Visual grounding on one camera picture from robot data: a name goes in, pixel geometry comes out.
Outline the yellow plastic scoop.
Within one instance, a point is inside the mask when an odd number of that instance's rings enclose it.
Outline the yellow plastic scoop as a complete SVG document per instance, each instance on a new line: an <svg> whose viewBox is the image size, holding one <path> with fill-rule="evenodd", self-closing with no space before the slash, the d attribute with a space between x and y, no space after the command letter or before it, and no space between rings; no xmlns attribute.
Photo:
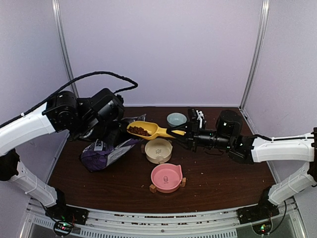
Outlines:
<svg viewBox="0 0 317 238"><path fill-rule="evenodd" d="M146 136L132 134L132 135L138 136L138 137L146 139L146 140L153 140L153 139L156 139L157 137L172 138L172 135L170 135L166 132L167 128L159 127L156 123L153 123L153 122L134 121L134 122L130 123L127 126L127 128L130 126L138 126L138 127L142 127L145 130L147 130L149 132L149 134L151 134L151 136L146 137Z"/></svg>

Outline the purple puppy food bag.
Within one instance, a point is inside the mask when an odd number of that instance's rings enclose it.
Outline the purple puppy food bag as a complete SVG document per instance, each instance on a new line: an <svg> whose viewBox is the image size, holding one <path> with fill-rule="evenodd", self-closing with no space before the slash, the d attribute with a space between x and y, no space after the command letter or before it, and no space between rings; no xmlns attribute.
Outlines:
<svg viewBox="0 0 317 238"><path fill-rule="evenodd" d="M90 172L101 171L110 166L141 141L141 138L127 132L129 123L145 119L146 114L142 114L113 121L102 139L97 139L82 151L80 162Z"/></svg>

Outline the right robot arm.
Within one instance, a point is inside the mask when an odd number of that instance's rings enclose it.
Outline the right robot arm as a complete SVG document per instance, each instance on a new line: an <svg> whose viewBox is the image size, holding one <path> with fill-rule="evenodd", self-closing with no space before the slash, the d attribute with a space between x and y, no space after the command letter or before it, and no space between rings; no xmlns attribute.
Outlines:
<svg viewBox="0 0 317 238"><path fill-rule="evenodd" d="M216 129L205 128L204 119L189 109L189 121L167 129L184 147L196 151L197 147L224 150L228 157L241 164L266 161L295 160L304 164L282 182L263 191L254 215L264 219L289 197L317 184L317 131L286 137L266 137L259 134L241 135L243 119L232 110L224 110L216 121Z"/></svg>

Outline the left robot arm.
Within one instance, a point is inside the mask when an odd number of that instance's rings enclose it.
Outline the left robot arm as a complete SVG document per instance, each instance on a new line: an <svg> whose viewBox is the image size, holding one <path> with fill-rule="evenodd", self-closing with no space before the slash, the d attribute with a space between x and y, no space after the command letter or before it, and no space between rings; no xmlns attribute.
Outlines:
<svg viewBox="0 0 317 238"><path fill-rule="evenodd" d="M105 88L91 98L76 98L70 91L54 94L30 112L0 128L0 179L14 182L40 201L60 220L71 216L63 192L31 173L15 148L42 135L67 130L70 140L103 139L113 121L123 117L123 98Z"/></svg>

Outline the cream pet bowl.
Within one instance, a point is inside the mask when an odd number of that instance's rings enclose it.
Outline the cream pet bowl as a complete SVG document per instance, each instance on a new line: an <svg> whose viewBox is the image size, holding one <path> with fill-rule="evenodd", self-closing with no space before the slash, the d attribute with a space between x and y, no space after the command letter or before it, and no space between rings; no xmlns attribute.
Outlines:
<svg viewBox="0 0 317 238"><path fill-rule="evenodd" d="M170 141L162 138L150 140L141 145L141 152L153 164L163 164L170 160L173 146Z"/></svg>

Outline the pink pet bowl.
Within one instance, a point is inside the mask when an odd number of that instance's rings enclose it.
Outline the pink pet bowl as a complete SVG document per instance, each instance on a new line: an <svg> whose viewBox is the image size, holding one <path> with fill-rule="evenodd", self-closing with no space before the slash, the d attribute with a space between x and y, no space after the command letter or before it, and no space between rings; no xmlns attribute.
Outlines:
<svg viewBox="0 0 317 238"><path fill-rule="evenodd" d="M149 189L152 193L173 193L178 188L186 185L186 178L183 176L181 165L164 163L157 165L151 172Z"/></svg>

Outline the light blue ceramic bowl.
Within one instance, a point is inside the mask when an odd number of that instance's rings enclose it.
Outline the light blue ceramic bowl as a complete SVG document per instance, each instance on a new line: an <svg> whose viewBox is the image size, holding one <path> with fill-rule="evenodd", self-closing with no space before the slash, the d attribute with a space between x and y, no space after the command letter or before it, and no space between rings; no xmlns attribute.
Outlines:
<svg viewBox="0 0 317 238"><path fill-rule="evenodd" d="M166 118L169 126L174 127L187 122L187 117L182 113L171 113Z"/></svg>

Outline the brown kibble in scoop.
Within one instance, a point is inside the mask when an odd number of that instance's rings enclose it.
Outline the brown kibble in scoop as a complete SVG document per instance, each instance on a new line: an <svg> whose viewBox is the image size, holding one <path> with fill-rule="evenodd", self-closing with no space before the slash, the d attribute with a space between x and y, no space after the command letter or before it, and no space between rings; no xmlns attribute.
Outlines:
<svg viewBox="0 0 317 238"><path fill-rule="evenodd" d="M131 134L140 135L140 136L151 136L147 130L138 126L130 126L127 128L127 131Z"/></svg>

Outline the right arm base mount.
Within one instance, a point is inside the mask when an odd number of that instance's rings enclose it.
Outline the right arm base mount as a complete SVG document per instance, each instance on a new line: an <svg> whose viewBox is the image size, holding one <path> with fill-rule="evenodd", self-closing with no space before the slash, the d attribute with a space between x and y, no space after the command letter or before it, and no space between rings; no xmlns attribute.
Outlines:
<svg viewBox="0 0 317 238"><path fill-rule="evenodd" d="M268 236L273 231L272 218L279 215L277 205L268 200L269 188L265 189L257 205L243 207L236 210L240 224L252 224L253 231L260 236Z"/></svg>

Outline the aluminium front rail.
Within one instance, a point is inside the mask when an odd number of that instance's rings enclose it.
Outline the aluminium front rail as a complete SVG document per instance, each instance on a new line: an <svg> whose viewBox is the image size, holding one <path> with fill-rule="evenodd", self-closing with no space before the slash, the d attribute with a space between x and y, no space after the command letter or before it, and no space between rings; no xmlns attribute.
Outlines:
<svg viewBox="0 0 317 238"><path fill-rule="evenodd" d="M127 213L86 208L84 225L75 225L66 238L307 238L294 199L279 206L280 214L271 220L242 224L238 208L189 213ZM260 223L272 222L269 235L258 235ZM40 203L30 199L18 238L59 238L54 222L45 215Z"/></svg>

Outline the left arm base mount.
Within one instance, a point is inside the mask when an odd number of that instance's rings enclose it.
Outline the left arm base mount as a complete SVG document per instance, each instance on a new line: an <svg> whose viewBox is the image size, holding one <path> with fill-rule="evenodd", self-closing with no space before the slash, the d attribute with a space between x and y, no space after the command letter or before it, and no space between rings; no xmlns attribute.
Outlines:
<svg viewBox="0 0 317 238"><path fill-rule="evenodd" d="M55 191L55 205L42 207L45 210L45 214L54 222L54 233L58 237L64 238L76 229L75 225L86 224L89 211L87 209L67 205L64 193L57 188Z"/></svg>

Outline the right aluminium frame post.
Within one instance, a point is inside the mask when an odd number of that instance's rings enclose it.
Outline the right aluminium frame post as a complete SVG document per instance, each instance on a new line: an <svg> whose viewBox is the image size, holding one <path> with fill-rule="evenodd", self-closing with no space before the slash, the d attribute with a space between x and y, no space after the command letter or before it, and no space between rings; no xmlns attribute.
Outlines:
<svg viewBox="0 0 317 238"><path fill-rule="evenodd" d="M251 61L251 66L247 78L247 83L245 86L245 90L243 93L243 97L240 103L239 109L241 111L244 111L246 108L246 104L251 92L252 84L255 79L258 63L260 60L261 56L261 50L263 47L264 43L264 38L265 38L265 33L267 29L267 23L268 23L268 18L269 18L269 10L270 10L270 1L269 0L263 0L262 1L262 8L261 8L261 14L260 14L260 20L259 20L259 25L258 25L258 32L257 32L257 37L256 37L256 44L255 44L255 49Z"/></svg>

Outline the aluminium frame post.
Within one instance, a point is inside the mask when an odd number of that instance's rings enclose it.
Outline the aluminium frame post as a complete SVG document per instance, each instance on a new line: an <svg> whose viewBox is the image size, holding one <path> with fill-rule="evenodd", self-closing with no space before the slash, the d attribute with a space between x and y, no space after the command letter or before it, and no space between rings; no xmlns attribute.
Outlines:
<svg viewBox="0 0 317 238"><path fill-rule="evenodd" d="M66 70L66 75L67 75L68 81L71 81L74 78L74 75L73 75L73 71L71 67L69 53L67 50L59 0L52 0L52 7L53 7L53 15L54 15L55 23L56 23L59 43L61 47L62 59L63 59L63 63Z"/></svg>
<svg viewBox="0 0 317 238"><path fill-rule="evenodd" d="M251 92L252 84L255 79L258 63L260 60L261 56L261 50L263 47L264 43L264 38L265 38L265 33L267 29L267 23L268 23L268 18L269 18L269 10L270 10L270 1L269 0L263 0L262 1L262 8L261 8L261 14L260 14L260 20L259 20L259 25L258 25L258 32L257 32L257 37L256 37L256 44L255 44L255 49L251 61L251 66L247 78L247 83L245 86L245 90L243 93L243 97L240 103L239 109L241 111L244 111L246 108L246 104Z"/></svg>

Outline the left aluminium frame post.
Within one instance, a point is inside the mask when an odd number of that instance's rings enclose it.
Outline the left aluminium frame post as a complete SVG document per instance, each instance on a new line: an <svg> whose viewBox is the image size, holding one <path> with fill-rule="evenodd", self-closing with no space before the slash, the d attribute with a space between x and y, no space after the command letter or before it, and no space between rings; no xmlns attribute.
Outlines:
<svg viewBox="0 0 317 238"><path fill-rule="evenodd" d="M66 75L67 75L68 81L71 81L74 78L74 75L73 75L73 71L71 67L69 53L67 50L59 0L52 0L52 7L53 7L53 15L54 15L55 23L56 23L59 43L61 47L62 59L63 59L63 63L66 70Z"/></svg>

